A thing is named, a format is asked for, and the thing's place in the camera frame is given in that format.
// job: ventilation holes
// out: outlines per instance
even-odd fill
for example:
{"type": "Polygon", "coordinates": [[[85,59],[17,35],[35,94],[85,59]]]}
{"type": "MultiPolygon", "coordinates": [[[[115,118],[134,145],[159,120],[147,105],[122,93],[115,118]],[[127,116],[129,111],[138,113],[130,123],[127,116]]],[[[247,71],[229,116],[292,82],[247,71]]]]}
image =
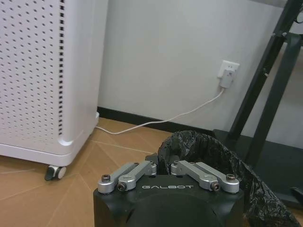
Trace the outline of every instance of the ventilation holes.
{"type": "Polygon", "coordinates": [[[0,0],[0,137],[15,145],[44,147],[62,131],[65,5],[50,4],[0,0]]]}
{"type": "Polygon", "coordinates": [[[64,58],[64,0],[60,0],[60,24],[59,24],[59,135],[62,135],[63,114],[63,58],[64,58]]]}

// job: black base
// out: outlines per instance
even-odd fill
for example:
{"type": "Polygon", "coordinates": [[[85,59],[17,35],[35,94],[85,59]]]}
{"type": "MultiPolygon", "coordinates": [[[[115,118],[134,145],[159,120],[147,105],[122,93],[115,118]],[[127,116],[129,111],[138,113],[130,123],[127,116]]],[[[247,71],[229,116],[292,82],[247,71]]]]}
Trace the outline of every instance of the black base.
{"type": "Polygon", "coordinates": [[[94,191],[95,227],[241,227],[243,205],[243,191],[210,192],[187,175],[144,175],[128,192],[94,191]]]}
{"type": "MultiPolygon", "coordinates": [[[[214,134],[222,144],[245,159],[251,137],[240,136],[235,143],[226,139],[226,131],[214,130],[214,134]]],[[[266,141],[255,172],[285,205],[303,209],[290,191],[291,187],[303,189],[303,149],[266,141]]]]}

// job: white wall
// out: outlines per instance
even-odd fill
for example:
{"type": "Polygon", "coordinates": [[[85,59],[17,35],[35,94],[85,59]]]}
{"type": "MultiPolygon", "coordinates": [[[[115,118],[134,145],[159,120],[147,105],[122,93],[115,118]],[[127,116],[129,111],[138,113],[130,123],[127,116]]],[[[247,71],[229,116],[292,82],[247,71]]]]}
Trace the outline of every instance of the white wall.
{"type": "MultiPolygon", "coordinates": [[[[241,66],[223,97],[175,120],[228,131],[281,12],[250,0],[111,0],[98,105],[170,118],[214,97],[229,60],[241,66]]],[[[300,58],[268,140],[303,148],[300,58]]],[[[253,135],[272,81],[271,73],[243,134],[253,135]]]]}

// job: plug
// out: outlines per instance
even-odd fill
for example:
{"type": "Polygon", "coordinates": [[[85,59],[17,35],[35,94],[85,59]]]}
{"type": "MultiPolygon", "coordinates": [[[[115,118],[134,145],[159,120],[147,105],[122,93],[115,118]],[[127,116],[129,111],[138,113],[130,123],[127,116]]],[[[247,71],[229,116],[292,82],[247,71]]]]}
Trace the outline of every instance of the plug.
{"type": "Polygon", "coordinates": [[[229,88],[232,84],[235,74],[236,73],[233,70],[224,70],[224,73],[220,81],[220,86],[223,88],[229,88]]]}

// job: black stand leg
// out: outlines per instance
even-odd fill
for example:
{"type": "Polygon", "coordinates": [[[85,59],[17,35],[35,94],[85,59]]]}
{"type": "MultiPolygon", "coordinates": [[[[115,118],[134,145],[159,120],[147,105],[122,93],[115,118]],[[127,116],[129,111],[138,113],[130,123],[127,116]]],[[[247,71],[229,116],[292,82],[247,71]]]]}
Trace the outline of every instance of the black stand leg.
{"type": "Polygon", "coordinates": [[[231,130],[228,134],[228,139],[237,140],[239,138],[261,89],[263,88],[267,75],[269,74],[285,41],[282,33],[289,32],[294,19],[299,14],[299,9],[302,3],[303,0],[289,0],[286,3],[277,26],[275,27],[274,35],[271,37],[266,47],[250,87],[232,124],[231,130]]]}
{"type": "Polygon", "coordinates": [[[257,164],[263,145],[276,111],[279,107],[284,90],[291,76],[301,50],[301,36],[289,33],[286,36],[288,46],[283,55],[273,86],[267,98],[263,113],[258,123],[255,135],[250,144],[245,162],[252,166],[257,164]]]}

